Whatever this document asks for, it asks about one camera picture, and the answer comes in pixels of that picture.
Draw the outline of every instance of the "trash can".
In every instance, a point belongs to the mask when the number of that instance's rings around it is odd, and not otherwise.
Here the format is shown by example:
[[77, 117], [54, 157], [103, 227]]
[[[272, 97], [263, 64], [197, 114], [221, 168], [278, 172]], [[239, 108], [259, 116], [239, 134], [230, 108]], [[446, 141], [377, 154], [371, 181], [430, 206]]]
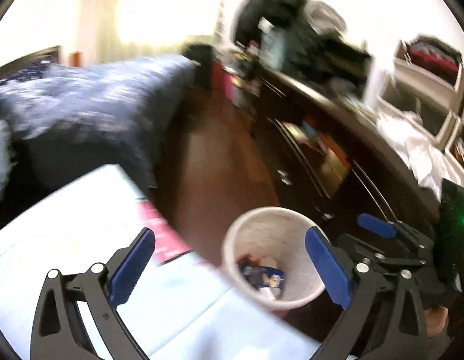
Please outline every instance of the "trash can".
[[[243, 295], [259, 305], [285, 316], [317, 298], [325, 286], [305, 250], [305, 232], [315, 222], [293, 210], [261, 207], [238, 217], [229, 227], [222, 244], [222, 269]], [[245, 255], [270, 257], [284, 271], [281, 298], [260, 296], [241, 275], [237, 260]]]

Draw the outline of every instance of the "curtain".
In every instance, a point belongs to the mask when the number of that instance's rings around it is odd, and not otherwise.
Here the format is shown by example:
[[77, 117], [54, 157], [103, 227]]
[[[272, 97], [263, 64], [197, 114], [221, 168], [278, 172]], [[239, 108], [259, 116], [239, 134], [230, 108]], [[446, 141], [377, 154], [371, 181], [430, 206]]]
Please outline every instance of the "curtain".
[[96, 63], [213, 43], [220, 0], [93, 0]]

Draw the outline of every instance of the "blue rubber tip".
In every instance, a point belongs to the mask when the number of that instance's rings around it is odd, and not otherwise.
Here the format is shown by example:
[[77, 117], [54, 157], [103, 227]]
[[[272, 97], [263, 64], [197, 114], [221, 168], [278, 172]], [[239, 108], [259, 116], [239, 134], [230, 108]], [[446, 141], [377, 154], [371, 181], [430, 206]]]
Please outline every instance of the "blue rubber tip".
[[154, 249], [155, 235], [147, 230], [110, 280], [108, 302], [111, 306], [117, 307], [129, 300]]
[[369, 214], [360, 214], [357, 218], [357, 224], [384, 238], [395, 238], [397, 235], [397, 230], [392, 223], [384, 222]]
[[305, 249], [324, 282], [330, 298], [346, 310], [352, 302], [350, 280], [335, 259], [329, 245], [317, 227], [311, 227], [305, 233]]

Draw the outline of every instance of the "wooden floor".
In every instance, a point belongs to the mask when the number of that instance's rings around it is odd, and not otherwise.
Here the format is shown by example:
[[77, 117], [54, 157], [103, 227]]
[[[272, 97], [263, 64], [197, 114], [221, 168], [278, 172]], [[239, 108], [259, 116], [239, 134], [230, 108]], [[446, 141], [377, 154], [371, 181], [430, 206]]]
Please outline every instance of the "wooden floor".
[[185, 241], [219, 266], [230, 224], [278, 205], [243, 119], [218, 91], [194, 91], [181, 107], [156, 170], [155, 203]]

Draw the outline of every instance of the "pink label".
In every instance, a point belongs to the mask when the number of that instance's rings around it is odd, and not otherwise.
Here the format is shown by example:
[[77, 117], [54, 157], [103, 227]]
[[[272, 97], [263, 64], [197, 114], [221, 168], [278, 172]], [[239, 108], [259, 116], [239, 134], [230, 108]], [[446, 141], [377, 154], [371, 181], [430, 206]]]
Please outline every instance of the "pink label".
[[165, 263], [190, 250], [151, 202], [140, 200], [139, 209], [144, 226], [155, 234], [155, 251], [152, 257], [157, 263]]

